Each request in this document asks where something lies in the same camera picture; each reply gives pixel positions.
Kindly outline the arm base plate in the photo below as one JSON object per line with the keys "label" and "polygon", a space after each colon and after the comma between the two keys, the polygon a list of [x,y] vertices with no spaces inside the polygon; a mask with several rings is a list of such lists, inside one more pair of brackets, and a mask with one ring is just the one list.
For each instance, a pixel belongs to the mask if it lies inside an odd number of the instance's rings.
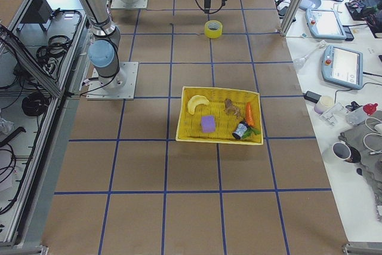
{"label": "arm base plate", "polygon": [[112,10],[139,10],[146,9],[148,0],[112,0]]}
{"label": "arm base plate", "polygon": [[133,100],[138,74],[138,62],[120,62],[119,73],[115,79],[106,85],[106,78],[90,82],[90,92],[86,93],[89,100]]}

